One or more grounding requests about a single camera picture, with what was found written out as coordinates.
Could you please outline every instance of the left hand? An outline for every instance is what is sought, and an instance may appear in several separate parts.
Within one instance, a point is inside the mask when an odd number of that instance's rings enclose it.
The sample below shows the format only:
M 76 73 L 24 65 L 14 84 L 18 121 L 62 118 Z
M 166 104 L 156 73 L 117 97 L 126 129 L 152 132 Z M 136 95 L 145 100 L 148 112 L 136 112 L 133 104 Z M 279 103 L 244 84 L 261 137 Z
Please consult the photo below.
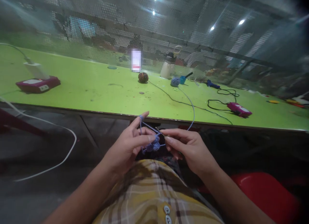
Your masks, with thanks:
M 145 118 L 149 112 L 144 112 L 142 116 Z M 155 140 L 155 133 L 146 127 L 142 127 L 142 135 L 140 129 L 140 117 L 137 117 L 119 136 L 113 146 L 107 151 L 99 167 L 104 168 L 117 177 L 123 176 L 129 171 L 134 163 L 135 157 L 141 150 L 141 146 Z

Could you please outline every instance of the right hand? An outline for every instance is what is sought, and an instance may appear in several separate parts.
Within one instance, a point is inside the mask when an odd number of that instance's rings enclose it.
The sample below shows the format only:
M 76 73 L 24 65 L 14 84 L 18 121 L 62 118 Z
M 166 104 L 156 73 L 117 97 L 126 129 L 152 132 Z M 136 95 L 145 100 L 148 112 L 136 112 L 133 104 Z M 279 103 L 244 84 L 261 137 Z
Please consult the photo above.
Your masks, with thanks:
M 176 159 L 178 157 L 175 150 L 181 152 L 186 158 L 189 168 L 199 177 L 215 173 L 220 169 L 197 132 L 183 129 L 164 129 L 160 131 L 166 136 L 167 150 L 171 151 Z

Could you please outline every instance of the plaid shirt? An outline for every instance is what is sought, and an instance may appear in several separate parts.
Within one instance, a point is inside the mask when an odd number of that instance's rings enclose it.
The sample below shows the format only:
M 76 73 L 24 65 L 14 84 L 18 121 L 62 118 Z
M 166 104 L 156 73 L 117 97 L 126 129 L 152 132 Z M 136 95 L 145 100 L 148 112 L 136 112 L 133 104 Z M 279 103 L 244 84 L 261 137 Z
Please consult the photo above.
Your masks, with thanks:
M 169 166 L 141 160 L 115 185 L 93 223 L 223 222 Z

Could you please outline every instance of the blue cup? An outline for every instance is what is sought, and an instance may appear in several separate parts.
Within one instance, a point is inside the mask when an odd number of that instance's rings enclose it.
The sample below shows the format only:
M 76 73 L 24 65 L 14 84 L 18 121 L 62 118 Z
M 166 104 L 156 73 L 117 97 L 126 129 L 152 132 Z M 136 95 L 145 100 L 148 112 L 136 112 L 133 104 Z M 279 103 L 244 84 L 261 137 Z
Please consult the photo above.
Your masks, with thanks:
M 180 76 L 180 84 L 184 84 L 186 82 L 186 77 L 185 76 Z

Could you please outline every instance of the white bottle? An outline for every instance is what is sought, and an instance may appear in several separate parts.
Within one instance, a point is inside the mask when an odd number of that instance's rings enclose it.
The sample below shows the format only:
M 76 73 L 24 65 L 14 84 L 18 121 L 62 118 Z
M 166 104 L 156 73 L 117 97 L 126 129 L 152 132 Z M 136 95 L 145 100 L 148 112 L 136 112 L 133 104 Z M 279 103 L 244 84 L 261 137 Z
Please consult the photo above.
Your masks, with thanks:
M 165 61 L 163 63 L 160 77 L 166 78 L 166 79 L 171 79 L 174 68 L 175 68 L 175 62 L 176 62 L 176 57 L 182 50 L 181 46 L 175 46 L 174 52 L 169 52 L 165 58 Z

